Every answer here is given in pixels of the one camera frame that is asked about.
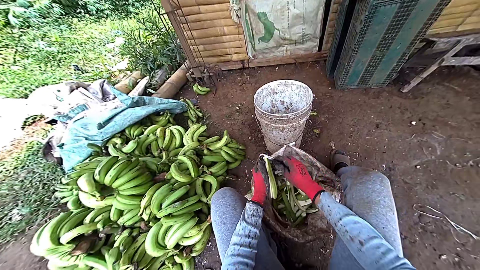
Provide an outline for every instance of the leg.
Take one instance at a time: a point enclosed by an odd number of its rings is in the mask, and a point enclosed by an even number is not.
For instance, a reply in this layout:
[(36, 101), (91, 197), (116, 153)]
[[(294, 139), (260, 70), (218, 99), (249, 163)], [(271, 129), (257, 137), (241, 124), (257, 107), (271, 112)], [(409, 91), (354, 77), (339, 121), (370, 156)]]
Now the leg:
[[(221, 261), (227, 252), (246, 203), (247, 199), (231, 187), (221, 188), (212, 197), (212, 226)], [(270, 247), (264, 230), (260, 232), (254, 269), (284, 269)]]
[[(358, 166), (338, 170), (344, 204), (366, 220), (403, 256), (398, 218), (390, 182), (383, 174)], [(362, 269), (345, 244), (337, 238), (332, 250), (330, 269)]]

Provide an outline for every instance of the red work glove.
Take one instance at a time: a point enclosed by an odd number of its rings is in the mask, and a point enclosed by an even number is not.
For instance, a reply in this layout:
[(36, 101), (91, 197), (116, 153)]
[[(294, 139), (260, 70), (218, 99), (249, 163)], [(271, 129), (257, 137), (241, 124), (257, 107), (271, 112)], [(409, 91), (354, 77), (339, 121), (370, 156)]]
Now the red work glove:
[(312, 202), (324, 191), (322, 186), (312, 179), (307, 167), (298, 161), (298, 159), (293, 156), (281, 156), (277, 159), (283, 161), (285, 165), (285, 169), (283, 170), (285, 178), (296, 188), (303, 191)]
[(269, 185), (268, 172), (263, 159), (257, 159), (257, 162), (252, 169), (252, 174), (253, 197), (250, 201), (256, 202), (263, 206), (265, 199), (268, 196)]

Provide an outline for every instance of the blue tarp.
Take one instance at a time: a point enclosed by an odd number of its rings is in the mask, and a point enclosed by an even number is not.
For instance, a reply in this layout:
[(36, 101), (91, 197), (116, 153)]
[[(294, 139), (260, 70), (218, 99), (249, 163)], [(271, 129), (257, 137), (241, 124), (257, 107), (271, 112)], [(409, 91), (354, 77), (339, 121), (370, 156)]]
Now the blue tarp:
[(102, 103), (98, 108), (81, 111), (83, 116), (77, 115), (68, 124), (62, 143), (58, 145), (66, 172), (90, 156), (92, 150), (87, 147), (88, 143), (105, 145), (113, 135), (151, 113), (158, 111), (181, 113), (186, 110), (185, 103), (178, 100), (129, 97), (114, 87), (111, 88), (120, 101), (118, 106), (106, 109), (109, 102)]

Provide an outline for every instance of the sandal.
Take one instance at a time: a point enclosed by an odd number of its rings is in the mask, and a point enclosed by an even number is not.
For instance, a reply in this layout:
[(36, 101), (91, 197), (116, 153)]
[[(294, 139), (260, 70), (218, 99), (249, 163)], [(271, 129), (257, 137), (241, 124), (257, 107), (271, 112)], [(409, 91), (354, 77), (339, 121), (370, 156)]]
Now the sandal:
[(350, 158), (347, 154), (338, 149), (333, 149), (330, 152), (330, 169), (336, 173), (340, 168), (350, 166)]

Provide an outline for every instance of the dirty bucket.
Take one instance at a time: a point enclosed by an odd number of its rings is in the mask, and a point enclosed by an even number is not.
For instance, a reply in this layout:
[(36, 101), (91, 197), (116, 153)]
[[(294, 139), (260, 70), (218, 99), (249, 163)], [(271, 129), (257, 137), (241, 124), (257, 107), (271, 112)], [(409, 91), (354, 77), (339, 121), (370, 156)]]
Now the dirty bucket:
[(312, 100), (310, 87), (294, 80), (273, 81), (257, 90), (253, 97), (255, 115), (270, 152), (291, 142), (300, 147)]

